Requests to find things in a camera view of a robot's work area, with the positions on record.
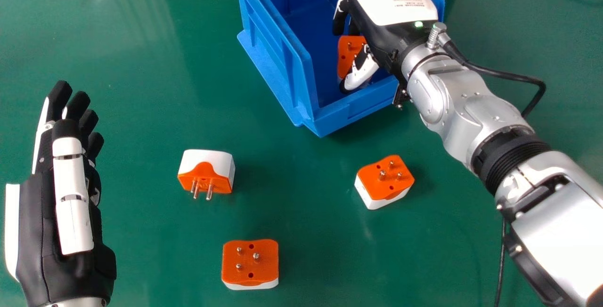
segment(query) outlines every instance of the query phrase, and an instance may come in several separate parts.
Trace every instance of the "green tabletop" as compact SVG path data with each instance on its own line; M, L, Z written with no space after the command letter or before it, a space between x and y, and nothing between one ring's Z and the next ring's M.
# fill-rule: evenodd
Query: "green tabletop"
M530 123L603 179L603 0L447 3L449 32L469 58L547 81ZM0 0L0 183L28 176L43 98L67 80L90 94L106 140L98 169L104 240L118 257L112 306L491 306L500 216L480 181L410 106L323 139L294 127L237 42L238 7ZM534 92L488 82L520 108ZM188 148L232 153L235 193L192 200L176 178ZM368 211L355 173L389 154L416 184ZM280 245L279 286L228 290L222 245L259 238ZM538 306L506 269L502 305ZM1 270L0 306L20 305L21 288Z

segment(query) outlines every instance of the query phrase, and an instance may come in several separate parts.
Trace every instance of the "screw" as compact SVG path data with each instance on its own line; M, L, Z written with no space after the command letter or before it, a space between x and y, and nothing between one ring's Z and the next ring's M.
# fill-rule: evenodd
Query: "screw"
M440 44L438 43L438 36L440 33L445 32L447 28L448 27L446 27L445 24L441 22L435 22L431 27L431 32L429 32L429 37L426 43L427 48L438 49L438 47L440 46Z

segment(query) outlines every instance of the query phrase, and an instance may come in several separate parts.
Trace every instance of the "black cable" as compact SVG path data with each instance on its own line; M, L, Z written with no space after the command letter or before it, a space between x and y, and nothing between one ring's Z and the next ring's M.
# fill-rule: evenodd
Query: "black cable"
M506 235L506 219L502 219L502 236L500 237L500 262L498 265L498 284L496 285L496 296L494 299L494 307L498 307L500 303L500 294L502 292L502 277L505 271L505 235Z
M461 53L461 51L459 51L459 49L456 47L456 45L452 41L448 41L448 43L446 43L442 48L444 49L444 51L446 51L448 54L450 54L455 60L459 61L459 63L461 63L463 66L471 69L472 71L476 71L477 73L490 75L492 77L497 77L497 78L504 78L506 80L511 80L511 81L519 81L519 82L524 82L524 83L535 84L536 86L538 86L538 92L536 92L536 94L532 98L532 101L530 101L530 103L526 106L526 108L522 112L523 117L528 116L528 114L530 114L530 112L532 112L532 109L534 109L534 107L536 107L536 105L538 105L538 102L540 101L540 99L542 99L542 96L544 96L544 94L545 94L546 84L539 78L529 77L526 75L520 75L520 74L515 74L515 73L496 71L495 69L489 69L486 67L478 66L478 65L470 62L469 59L467 59Z

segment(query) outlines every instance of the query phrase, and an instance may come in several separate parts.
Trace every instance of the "blue bin wall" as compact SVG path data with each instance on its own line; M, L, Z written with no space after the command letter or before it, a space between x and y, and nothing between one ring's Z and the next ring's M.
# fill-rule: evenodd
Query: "blue bin wall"
M239 41L294 125L325 136L392 101L398 81L378 73L344 96L336 73L338 37L331 33L337 0L239 0ZM444 0L433 0L443 18Z

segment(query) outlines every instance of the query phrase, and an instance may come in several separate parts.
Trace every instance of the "black and white robotic hand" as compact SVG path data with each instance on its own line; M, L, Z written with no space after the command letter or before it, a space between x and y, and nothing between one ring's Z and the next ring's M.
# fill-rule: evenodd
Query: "black and white robotic hand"
M603 306L603 187L552 151L524 120L540 80L477 66L454 45L431 0L339 0L333 32L364 35L341 82L347 93L380 67L399 80L394 105L410 100L444 148L483 181L510 228L504 247L545 305ZM480 74L539 86L520 113Z
M31 176L6 185L5 244L10 274L28 307L104 307L117 277L103 243L101 180L96 159L103 137L93 132L90 98L59 81L37 126Z

